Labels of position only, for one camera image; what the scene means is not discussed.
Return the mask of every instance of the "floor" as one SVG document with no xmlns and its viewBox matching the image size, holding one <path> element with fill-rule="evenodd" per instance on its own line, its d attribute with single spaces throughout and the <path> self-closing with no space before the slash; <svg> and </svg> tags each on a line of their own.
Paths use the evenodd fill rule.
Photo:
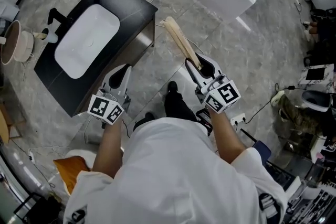
<svg viewBox="0 0 336 224">
<path fill-rule="evenodd" d="M 39 31 L 46 26 L 51 8 L 55 7 L 66 15 L 79 1 L 22 0 L 18 19 L 25 28 Z M 302 2 L 302 20 L 308 20 L 309 6 L 303 0 L 299 1 Z M 174 17 L 187 38 L 198 44 L 205 55 L 215 59 L 234 80 L 242 98 L 227 111 L 228 116 L 245 113 L 250 119 L 274 94 L 275 83 L 280 87 L 296 85 L 300 77 L 307 42 L 294 2 L 258 0 L 240 16 L 239 21 L 231 23 L 222 21 L 196 0 L 155 0 L 153 4 L 159 8 L 157 23 L 167 16 Z M 52 25 L 53 29 L 57 27 L 57 24 Z M 162 27 L 157 26 L 155 31 L 155 46 L 133 69 L 129 85 L 132 102 L 124 115 L 129 135 L 145 112 L 153 111 L 159 117 L 165 116 L 163 99 L 166 85 L 171 80 L 177 82 L 179 92 L 194 112 L 202 107 L 194 95 L 195 85 L 184 67 L 181 52 Z M 33 60 L 38 58 L 44 45 L 35 41 L 36 58 Z M 1 150 L 28 189 L 42 193 L 52 189 L 66 204 L 68 196 L 53 159 L 62 158 L 71 148 L 96 150 L 102 135 L 101 123 L 86 113 L 70 118 L 39 81 L 33 71 L 34 65 L 35 61 L 27 63 L 25 69 L 17 62 L 4 66 L 8 87 L 2 98 L 17 117 L 26 118 L 27 125 L 20 129 L 23 138 L 15 140 L 16 144 L 10 142 Z M 277 133 L 284 134 L 290 129 L 270 106 L 266 106 L 249 124 L 241 123 L 240 127 L 262 140 L 272 150 L 273 159 L 281 150 Z M 241 132 L 238 135 L 247 146 L 251 146 L 247 137 Z M 126 147 L 127 142 L 127 130 L 123 128 L 122 146 Z M 28 160 L 30 148 L 36 148 L 32 149 L 36 166 Z M 27 170 L 37 182 L 28 176 Z"/>
</svg>

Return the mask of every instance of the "white shirt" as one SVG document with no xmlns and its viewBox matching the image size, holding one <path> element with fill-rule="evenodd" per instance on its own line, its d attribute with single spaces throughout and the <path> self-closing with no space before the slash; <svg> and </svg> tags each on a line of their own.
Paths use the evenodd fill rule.
<svg viewBox="0 0 336 224">
<path fill-rule="evenodd" d="M 261 193 L 274 197 L 282 220 L 285 192 L 254 148 L 228 164 L 201 124 L 161 118 L 132 134 L 114 179 L 78 175 L 64 223 L 266 223 Z"/>
</svg>

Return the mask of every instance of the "white device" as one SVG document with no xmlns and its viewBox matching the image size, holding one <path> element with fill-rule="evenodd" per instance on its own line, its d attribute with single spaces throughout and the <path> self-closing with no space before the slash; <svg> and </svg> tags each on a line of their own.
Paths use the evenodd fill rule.
<svg viewBox="0 0 336 224">
<path fill-rule="evenodd" d="M 201 70 L 191 60 L 185 60 L 187 71 L 197 84 L 196 96 L 201 103 L 205 102 L 215 112 L 221 113 L 237 102 L 241 95 L 216 61 L 202 54 L 196 53 L 196 56 L 202 65 Z"/>
<path fill-rule="evenodd" d="M 235 122 L 239 123 L 239 122 L 244 121 L 244 119 L 246 119 L 245 113 L 242 113 L 242 114 L 239 114 L 238 116 L 231 118 L 230 123 L 231 125 L 235 125 Z"/>
<path fill-rule="evenodd" d="M 117 101 L 97 95 L 91 97 L 88 113 L 104 123 L 113 125 L 123 112 Z"/>
<path fill-rule="evenodd" d="M 31 160 L 31 162 L 32 162 L 33 164 L 36 164 L 35 156 L 34 156 L 33 151 L 29 150 L 28 155 L 29 155 L 29 159 Z"/>
<path fill-rule="evenodd" d="M 121 65 L 105 76 L 97 94 L 90 100 L 88 113 L 103 123 L 113 125 L 121 114 L 128 109 L 131 99 L 127 95 L 127 85 L 132 67 Z"/>
</svg>

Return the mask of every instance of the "power strip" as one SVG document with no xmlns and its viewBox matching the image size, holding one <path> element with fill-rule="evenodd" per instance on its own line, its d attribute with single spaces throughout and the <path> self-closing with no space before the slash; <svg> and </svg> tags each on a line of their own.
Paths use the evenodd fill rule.
<svg viewBox="0 0 336 224">
<path fill-rule="evenodd" d="M 236 125 L 235 122 L 237 122 L 237 123 L 242 122 L 242 121 L 243 121 L 243 118 L 246 118 L 246 117 L 245 117 L 245 113 L 242 113 L 242 114 L 240 114 L 240 115 L 237 115 L 237 116 L 231 118 L 231 119 L 230 119 L 230 123 L 231 123 L 231 125 Z"/>
<path fill-rule="evenodd" d="M 29 156 L 30 161 L 33 164 L 36 164 L 34 154 L 33 154 L 33 152 L 31 150 L 28 152 L 28 156 Z"/>
</svg>

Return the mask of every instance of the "faucet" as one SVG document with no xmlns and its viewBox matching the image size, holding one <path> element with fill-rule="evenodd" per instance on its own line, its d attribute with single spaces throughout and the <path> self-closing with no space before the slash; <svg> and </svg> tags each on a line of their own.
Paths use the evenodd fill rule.
<svg viewBox="0 0 336 224">
<path fill-rule="evenodd" d="M 56 10 L 56 8 L 52 8 L 49 11 L 49 16 L 48 16 L 48 22 L 47 24 L 50 25 L 53 23 L 53 21 L 57 20 L 59 21 L 61 24 L 71 24 L 72 23 L 72 19 L 71 18 L 67 18 L 65 17 L 63 14 L 61 14 L 58 10 Z"/>
</svg>

